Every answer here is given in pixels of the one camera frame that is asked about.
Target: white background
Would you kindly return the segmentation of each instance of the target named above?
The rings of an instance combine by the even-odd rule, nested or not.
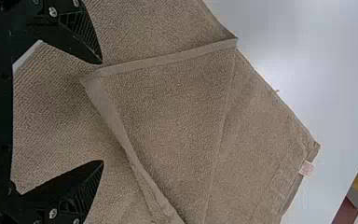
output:
[[[328,224],[358,172],[358,0],[205,0],[321,143],[282,224]]]

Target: towel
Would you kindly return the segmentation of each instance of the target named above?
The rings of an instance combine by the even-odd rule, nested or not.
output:
[[[19,191],[104,160],[86,223],[279,223],[319,145],[235,35],[201,0],[85,4],[103,64],[42,44],[15,74]]]

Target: towel fold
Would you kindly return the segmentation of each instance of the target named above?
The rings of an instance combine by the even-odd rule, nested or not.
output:
[[[104,160],[86,223],[279,223],[319,145],[237,38],[200,0],[85,4],[104,64],[42,44],[15,75],[19,191]]]

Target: towel tag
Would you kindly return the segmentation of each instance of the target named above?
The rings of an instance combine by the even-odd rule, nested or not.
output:
[[[301,166],[301,169],[298,173],[303,176],[310,177],[314,168],[315,166],[312,163],[310,163],[309,161],[304,161],[304,164]]]

